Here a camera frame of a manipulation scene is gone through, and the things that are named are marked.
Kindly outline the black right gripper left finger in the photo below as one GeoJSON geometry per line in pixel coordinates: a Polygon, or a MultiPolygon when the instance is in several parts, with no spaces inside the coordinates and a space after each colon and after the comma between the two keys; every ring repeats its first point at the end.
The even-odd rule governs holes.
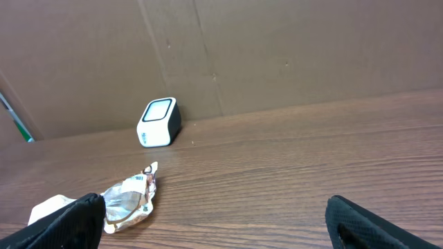
{"type": "Polygon", "coordinates": [[[103,196],[89,193],[1,240],[2,248],[88,248],[100,244],[103,196]]]}

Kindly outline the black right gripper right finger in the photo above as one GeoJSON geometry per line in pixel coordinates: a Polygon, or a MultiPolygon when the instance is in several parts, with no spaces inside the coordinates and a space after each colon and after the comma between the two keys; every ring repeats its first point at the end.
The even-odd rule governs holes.
{"type": "Polygon", "coordinates": [[[334,249],[438,249],[339,195],[328,199],[325,223],[334,249]]]}

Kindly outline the beige brown snack bag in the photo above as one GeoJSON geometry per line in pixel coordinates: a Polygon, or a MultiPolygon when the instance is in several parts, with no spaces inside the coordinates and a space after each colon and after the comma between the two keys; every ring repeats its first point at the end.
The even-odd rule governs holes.
{"type": "MultiPolygon", "coordinates": [[[[156,193],[158,166],[157,162],[153,162],[139,174],[116,183],[101,194],[105,200],[104,230],[107,234],[124,230],[150,215],[153,211],[152,199],[156,193]]],[[[32,209],[28,225],[42,220],[73,202],[73,199],[61,194],[50,197],[32,209]]]]}

